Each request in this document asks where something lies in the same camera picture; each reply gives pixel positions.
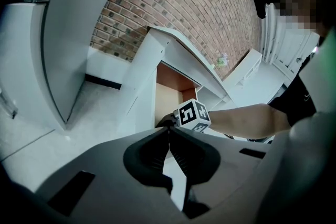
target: white cube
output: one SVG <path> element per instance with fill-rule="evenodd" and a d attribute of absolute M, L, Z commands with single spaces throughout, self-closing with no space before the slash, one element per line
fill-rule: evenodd
<path fill-rule="evenodd" d="M 190 99 L 178 107 L 180 127 L 202 132 L 210 126 L 211 121 L 204 104 L 195 99 Z"/>

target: red brick wall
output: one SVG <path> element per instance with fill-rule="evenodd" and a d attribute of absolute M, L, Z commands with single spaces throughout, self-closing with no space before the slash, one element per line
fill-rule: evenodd
<path fill-rule="evenodd" d="M 221 78 L 259 43 L 253 0 L 108 0 L 91 46 L 132 61 L 147 25 L 179 30 L 209 63 L 227 53 L 229 65 L 215 68 Z"/>

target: human arm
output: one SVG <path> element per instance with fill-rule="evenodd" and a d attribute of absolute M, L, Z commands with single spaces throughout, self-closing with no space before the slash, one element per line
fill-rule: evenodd
<path fill-rule="evenodd" d="M 267 104 L 210 111 L 211 129 L 249 139 L 260 139 L 290 129 L 287 115 Z"/>

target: person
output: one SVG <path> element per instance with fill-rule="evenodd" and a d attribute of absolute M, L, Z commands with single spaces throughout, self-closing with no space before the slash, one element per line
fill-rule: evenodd
<path fill-rule="evenodd" d="M 333 31 L 335 10 L 333 0 L 277 0 L 273 2 L 280 15 L 290 16 L 303 28 L 320 35 L 320 44 Z M 309 62 L 309 56 L 300 71 Z M 210 111 L 211 129 L 249 139 L 260 139 L 288 130 L 296 122 L 314 115 L 316 109 L 310 95 L 296 75 L 288 89 L 270 104 Z"/>

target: floor grout line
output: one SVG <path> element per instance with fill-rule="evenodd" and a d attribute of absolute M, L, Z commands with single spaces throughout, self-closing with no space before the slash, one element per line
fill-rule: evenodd
<path fill-rule="evenodd" d="M 17 149 L 17 150 L 14 151 L 13 153 L 10 153 L 8 156 L 4 157 L 4 158 L 0 161 L 0 163 L 2 163 L 5 159 L 11 157 L 11 156 L 14 155 L 15 153 L 18 153 L 20 150 L 23 150 L 26 146 L 29 146 L 30 144 L 33 144 L 34 142 L 36 142 L 36 141 L 39 140 L 40 138 L 42 138 L 42 137 L 44 137 L 44 136 L 46 136 L 46 135 L 52 133 L 53 131 L 54 131 L 54 130 L 51 130 L 50 132 L 41 135 L 40 137 L 38 137 L 38 138 L 34 139 L 33 141 L 29 142 L 27 145 L 24 145 L 24 146 L 20 147 L 19 149 Z"/>

